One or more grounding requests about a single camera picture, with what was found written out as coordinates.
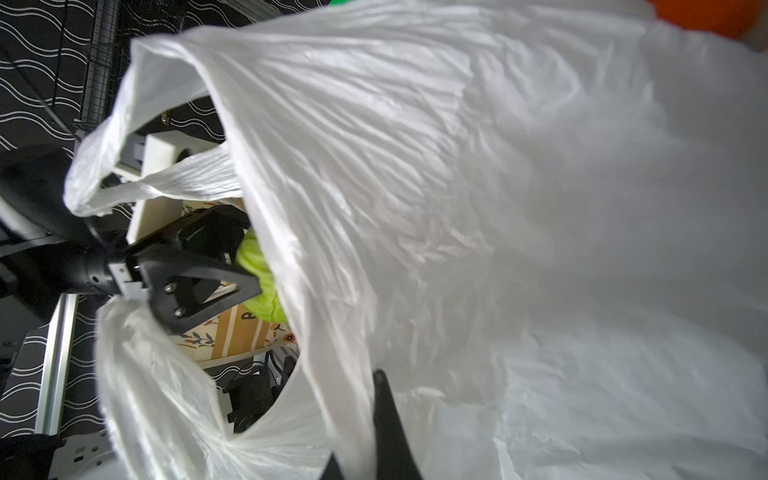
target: white plastic bag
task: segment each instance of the white plastic bag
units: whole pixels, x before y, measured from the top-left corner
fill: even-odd
[[[89,212],[124,135],[210,93],[348,478],[373,477],[374,367],[425,478],[765,478],[768,63],[652,16],[356,0],[141,38],[65,200]],[[100,375],[148,368],[123,352],[148,337]],[[316,473],[237,462],[214,427],[136,430],[157,399],[214,415],[200,375],[166,387],[193,367],[100,387],[123,458]]]

